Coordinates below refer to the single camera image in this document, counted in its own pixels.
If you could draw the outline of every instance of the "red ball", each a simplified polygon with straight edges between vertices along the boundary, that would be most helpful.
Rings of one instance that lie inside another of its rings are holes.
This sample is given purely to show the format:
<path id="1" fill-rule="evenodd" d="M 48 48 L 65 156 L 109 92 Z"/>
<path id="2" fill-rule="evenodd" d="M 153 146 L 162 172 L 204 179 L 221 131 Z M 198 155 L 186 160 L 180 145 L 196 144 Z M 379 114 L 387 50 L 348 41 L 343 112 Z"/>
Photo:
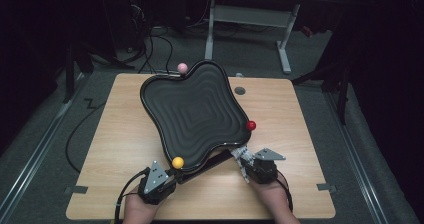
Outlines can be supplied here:
<path id="1" fill-rule="evenodd" d="M 248 121 L 246 124 L 246 128 L 249 131 L 253 131 L 256 129 L 256 123 L 254 121 Z"/>

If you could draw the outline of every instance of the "concentric ridge pattern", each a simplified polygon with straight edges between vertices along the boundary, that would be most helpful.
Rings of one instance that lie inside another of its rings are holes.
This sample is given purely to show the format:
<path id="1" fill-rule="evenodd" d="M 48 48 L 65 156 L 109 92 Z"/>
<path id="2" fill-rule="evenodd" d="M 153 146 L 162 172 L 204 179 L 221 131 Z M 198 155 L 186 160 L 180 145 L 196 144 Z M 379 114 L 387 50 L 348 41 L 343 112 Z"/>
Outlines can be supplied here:
<path id="1" fill-rule="evenodd" d="M 240 147 L 250 139 L 248 118 L 218 64 L 202 61 L 185 77 L 153 76 L 140 90 L 158 128 L 168 162 L 184 159 L 182 171 L 200 168 L 216 148 Z"/>

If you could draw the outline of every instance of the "wooden table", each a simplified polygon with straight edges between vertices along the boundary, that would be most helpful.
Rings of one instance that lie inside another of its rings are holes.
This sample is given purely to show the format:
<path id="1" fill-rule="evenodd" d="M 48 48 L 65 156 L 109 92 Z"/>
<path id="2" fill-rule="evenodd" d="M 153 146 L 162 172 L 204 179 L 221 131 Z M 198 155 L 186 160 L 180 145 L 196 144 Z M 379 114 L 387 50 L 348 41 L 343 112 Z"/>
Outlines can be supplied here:
<path id="1" fill-rule="evenodd" d="M 66 215 L 73 220 L 113 219 L 114 203 L 125 183 L 157 160 L 168 169 L 159 134 L 139 97 L 150 75 L 120 74 L 116 77 Z M 293 195 L 298 218 L 332 218 L 334 205 L 325 183 L 296 94 L 289 80 L 229 78 L 231 87 L 243 87 L 238 102 L 257 129 L 248 142 L 254 153 L 268 147 L 287 157 L 276 161 Z M 130 188 L 137 185 L 137 179 Z M 206 173 L 177 185 L 163 203 L 156 219 L 270 219 L 253 189 L 241 176 L 232 158 Z"/>

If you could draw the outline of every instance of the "yellow ball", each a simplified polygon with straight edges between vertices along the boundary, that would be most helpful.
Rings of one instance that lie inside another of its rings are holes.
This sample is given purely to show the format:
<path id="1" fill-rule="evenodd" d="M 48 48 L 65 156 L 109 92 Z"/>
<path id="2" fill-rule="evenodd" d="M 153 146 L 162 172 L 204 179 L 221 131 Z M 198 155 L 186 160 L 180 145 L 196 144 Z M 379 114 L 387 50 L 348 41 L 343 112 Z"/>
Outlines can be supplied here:
<path id="1" fill-rule="evenodd" d="M 181 157 L 175 157 L 172 159 L 172 166 L 175 169 L 181 169 L 184 166 L 184 160 Z"/>

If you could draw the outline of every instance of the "pink ball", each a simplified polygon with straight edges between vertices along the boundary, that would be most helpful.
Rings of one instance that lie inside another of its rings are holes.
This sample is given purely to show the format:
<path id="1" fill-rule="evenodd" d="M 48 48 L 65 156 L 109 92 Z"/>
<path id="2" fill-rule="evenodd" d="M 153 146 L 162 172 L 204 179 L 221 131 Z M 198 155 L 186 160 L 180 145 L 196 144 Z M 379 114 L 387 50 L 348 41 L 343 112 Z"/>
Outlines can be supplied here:
<path id="1" fill-rule="evenodd" d="M 181 75 L 187 74 L 188 67 L 185 63 L 180 63 L 178 64 L 177 70 Z"/>

